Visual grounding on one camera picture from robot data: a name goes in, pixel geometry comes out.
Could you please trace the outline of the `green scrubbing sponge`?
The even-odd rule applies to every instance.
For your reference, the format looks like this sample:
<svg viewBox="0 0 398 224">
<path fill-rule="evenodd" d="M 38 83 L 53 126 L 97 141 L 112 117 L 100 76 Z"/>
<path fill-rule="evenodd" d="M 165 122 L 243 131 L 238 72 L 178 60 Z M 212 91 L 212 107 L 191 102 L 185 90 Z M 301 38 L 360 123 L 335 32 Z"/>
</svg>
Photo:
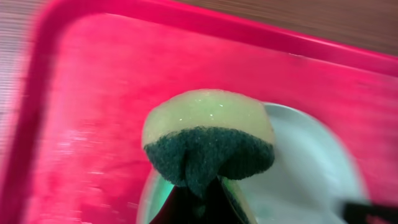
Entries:
<svg viewBox="0 0 398 224">
<path fill-rule="evenodd" d="M 158 173 L 205 198 L 222 176 L 241 180 L 275 161 L 275 134 L 263 102 L 224 90 L 193 90 L 154 108 L 142 147 Z"/>
</svg>

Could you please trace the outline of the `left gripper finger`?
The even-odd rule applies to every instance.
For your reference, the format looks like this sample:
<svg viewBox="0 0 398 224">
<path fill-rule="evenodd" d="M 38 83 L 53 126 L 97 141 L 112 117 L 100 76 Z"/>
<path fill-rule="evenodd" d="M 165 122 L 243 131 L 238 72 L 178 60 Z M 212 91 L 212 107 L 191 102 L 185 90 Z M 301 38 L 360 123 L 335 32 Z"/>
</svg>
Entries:
<svg viewBox="0 0 398 224">
<path fill-rule="evenodd" d="M 150 224 L 247 224 L 243 208 L 227 191 L 220 178 L 215 178 L 205 198 L 186 187 L 173 187 Z"/>
</svg>

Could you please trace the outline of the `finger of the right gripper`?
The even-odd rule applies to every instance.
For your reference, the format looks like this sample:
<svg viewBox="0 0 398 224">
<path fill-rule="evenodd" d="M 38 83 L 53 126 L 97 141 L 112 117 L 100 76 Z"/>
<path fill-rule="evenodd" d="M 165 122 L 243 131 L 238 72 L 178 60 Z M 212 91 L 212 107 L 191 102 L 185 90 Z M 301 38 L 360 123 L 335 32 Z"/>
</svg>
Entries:
<svg viewBox="0 0 398 224">
<path fill-rule="evenodd" d="M 349 224 L 397 223 L 397 207 L 348 202 L 343 206 L 343 220 Z"/>
</svg>

